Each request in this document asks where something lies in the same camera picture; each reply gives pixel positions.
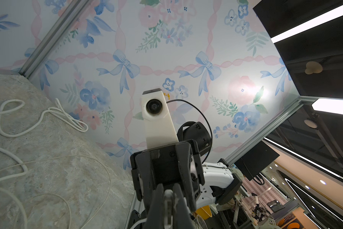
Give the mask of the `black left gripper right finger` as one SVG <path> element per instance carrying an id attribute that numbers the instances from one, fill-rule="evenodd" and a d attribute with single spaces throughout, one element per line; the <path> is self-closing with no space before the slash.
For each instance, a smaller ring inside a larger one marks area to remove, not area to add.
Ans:
<path id="1" fill-rule="evenodd" d="M 181 186 L 173 185 L 172 229 L 194 229 L 189 208 L 186 205 Z"/>

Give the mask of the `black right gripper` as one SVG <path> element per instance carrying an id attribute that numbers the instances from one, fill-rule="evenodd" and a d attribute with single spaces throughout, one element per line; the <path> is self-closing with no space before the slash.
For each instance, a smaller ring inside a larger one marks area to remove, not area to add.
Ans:
<path id="1" fill-rule="evenodd" d="M 147 212 L 159 184 L 165 190 L 179 184 L 189 210 L 197 210 L 196 201 L 201 194 L 200 185 L 205 184 L 205 178 L 195 140 L 136 152 L 130 156 L 130 164 L 137 199 L 143 201 Z"/>

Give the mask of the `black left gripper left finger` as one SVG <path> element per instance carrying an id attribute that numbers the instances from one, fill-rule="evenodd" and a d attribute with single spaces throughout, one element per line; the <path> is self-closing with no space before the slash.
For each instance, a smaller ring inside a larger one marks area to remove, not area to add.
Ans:
<path id="1" fill-rule="evenodd" d="M 146 222 L 143 229 L 163 229 L 164 228 L 164 187 L 158 184 L 156 190 L 152 193 L 152 199 Z"/>

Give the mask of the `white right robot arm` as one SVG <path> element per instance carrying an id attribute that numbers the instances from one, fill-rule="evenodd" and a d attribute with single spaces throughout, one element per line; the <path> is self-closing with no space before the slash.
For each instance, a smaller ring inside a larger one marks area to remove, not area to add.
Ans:
<path id="1" fill-rule="evenodd" d="M 200 122 L 188 122 L 179 131 L 173 124 L 145 125 L 147 148 L 130 156 L 136 199 L 148 210 L 153 192 L 180 185 L 190 210 L 219 204 L 233 198 L 242 184 L 224 158 L 209 160 L 211 137 Z"/>

